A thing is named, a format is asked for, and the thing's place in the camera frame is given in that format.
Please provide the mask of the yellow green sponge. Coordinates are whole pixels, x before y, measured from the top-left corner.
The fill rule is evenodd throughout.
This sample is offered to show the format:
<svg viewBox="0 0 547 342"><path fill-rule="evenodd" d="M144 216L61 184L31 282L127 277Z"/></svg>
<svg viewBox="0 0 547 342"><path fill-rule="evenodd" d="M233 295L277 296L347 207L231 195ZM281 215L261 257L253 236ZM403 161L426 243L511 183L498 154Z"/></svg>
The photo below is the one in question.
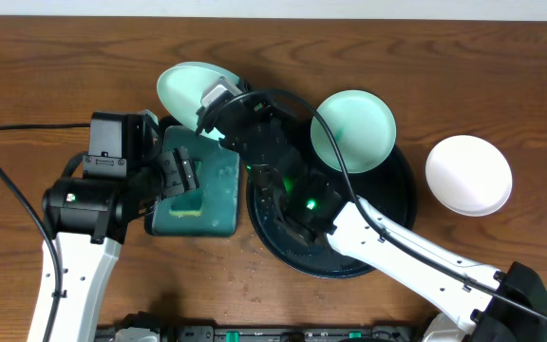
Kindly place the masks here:
<svg viewBox="0 0 547 342"><path fill-rule="evenodd" d="M190 190L170 200L169 214L174 217L197 217L201 215L203 207L203 190Z"/></svg>

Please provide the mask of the mint green plate with stain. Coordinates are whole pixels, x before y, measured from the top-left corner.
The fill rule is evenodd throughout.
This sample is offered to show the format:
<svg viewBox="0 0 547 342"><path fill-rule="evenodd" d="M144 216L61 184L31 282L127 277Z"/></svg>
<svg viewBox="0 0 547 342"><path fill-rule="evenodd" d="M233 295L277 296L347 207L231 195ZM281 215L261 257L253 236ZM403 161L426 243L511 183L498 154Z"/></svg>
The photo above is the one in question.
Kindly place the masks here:
<svg viewBox="0 0 547 342"><path fill-rule="evenodd" d="M157 82L157 93L170 115L180 124L196 132L199 112L202 109L214 109L225 100L234 98L226 96L208 107L201 105L202 92L220 76L235 83L243 93L248 91L245 80L225 68L202 62L184 62L161 74Z"/></svg>

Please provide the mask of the white plate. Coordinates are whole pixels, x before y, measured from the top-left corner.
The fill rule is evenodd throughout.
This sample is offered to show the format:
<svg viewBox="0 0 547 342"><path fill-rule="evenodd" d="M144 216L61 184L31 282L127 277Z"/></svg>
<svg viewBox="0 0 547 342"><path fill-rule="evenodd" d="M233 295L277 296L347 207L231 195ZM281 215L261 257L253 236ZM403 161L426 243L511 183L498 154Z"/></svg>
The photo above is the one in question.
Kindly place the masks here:
<svg viewBox="0 0 547 342"><path fill-rule="evenodd" d="M457 135L438 142L427 156L424 171L433 196L464 216L491 215L512 193L508 160L492 143L475 136Z"/></svg>

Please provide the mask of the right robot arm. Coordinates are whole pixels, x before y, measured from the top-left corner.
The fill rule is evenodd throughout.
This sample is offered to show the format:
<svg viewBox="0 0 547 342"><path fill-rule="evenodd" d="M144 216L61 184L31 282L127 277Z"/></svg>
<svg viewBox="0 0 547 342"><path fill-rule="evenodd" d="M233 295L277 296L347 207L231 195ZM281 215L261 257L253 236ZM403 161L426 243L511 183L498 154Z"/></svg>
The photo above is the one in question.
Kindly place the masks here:
<svg viewBox="0 0 547 342"><path fill-rule="evenodd" d="M350 182L346 155L330 124L313 110L340 164L343 191L300 152L299 121L276 97L301 105L289 91L207 90L196 131L221 133L222 147L245 162L249 179L276 211L278 223L311 244L324 238L336 252L385 273L439 309L426 330L434 341L546 341L547 291L518 262L508 272L463 258L387 218Z"/></svg>

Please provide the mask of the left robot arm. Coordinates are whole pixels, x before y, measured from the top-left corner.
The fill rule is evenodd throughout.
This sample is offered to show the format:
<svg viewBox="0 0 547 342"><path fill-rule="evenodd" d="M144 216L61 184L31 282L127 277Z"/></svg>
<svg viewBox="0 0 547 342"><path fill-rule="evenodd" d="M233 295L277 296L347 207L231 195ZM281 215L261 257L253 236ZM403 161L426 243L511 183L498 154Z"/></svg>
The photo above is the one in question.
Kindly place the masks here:
<svg viewBox="0 0 547 342"><path fill-rule="evenodd" d="M198 188L186 148L166 151L158 118L95 112L89 146L42 198L46 239L30 341L91 341L127 227Z"/></svg>

